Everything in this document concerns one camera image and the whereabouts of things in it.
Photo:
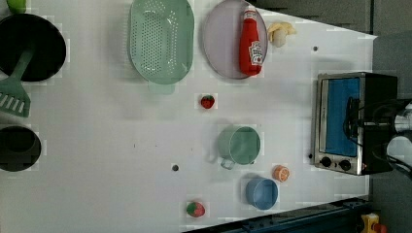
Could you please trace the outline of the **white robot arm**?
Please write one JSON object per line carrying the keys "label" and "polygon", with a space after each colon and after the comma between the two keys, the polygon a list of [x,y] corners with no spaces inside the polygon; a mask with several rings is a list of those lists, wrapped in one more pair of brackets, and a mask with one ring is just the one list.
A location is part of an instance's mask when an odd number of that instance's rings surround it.
{"label": "white robot arm", "polygon": [[360,173],[371,175],[393,169],[411,173],[411,100],[386,100],[357,110],[354,125],[362,131]]}

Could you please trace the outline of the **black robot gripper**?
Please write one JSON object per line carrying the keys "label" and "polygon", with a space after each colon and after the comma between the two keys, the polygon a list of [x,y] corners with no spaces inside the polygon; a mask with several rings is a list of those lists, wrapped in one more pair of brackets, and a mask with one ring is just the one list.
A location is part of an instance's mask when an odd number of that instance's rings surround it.
{"label": "black robot gripper", "polygon": [[363,116],[358,120],[359,127],[373,131],[395,131],[395,117],[403,108],[401,100],[386,100],[359,108]]}

